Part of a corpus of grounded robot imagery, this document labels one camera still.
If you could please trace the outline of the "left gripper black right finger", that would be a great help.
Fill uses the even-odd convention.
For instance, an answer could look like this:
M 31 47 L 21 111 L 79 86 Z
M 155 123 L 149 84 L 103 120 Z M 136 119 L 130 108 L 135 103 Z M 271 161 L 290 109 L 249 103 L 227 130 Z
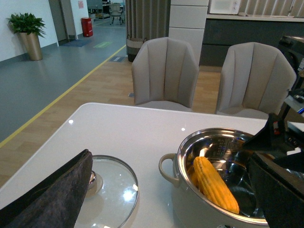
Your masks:
M 277 159 L 253 153 L 247 163 L 251 187 L 271 228 L 304 226 L 304 172 L 302 152 Z

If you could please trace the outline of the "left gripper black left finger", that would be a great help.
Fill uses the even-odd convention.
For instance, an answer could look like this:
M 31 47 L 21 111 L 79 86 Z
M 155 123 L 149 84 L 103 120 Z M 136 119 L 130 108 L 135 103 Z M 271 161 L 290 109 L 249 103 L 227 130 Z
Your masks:
M 85 149 L 0 210 L 2 228 L 72 228 L 84 202 L 93 157 Z

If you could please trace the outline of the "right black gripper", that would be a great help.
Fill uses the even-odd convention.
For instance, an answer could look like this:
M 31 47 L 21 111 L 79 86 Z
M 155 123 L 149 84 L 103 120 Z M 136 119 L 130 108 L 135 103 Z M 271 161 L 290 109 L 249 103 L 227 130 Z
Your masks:
M 289 171 L 304 172 L 304 132 L 275 113 L 268 115 L 265 126 L 242 148 L 267 154 Z

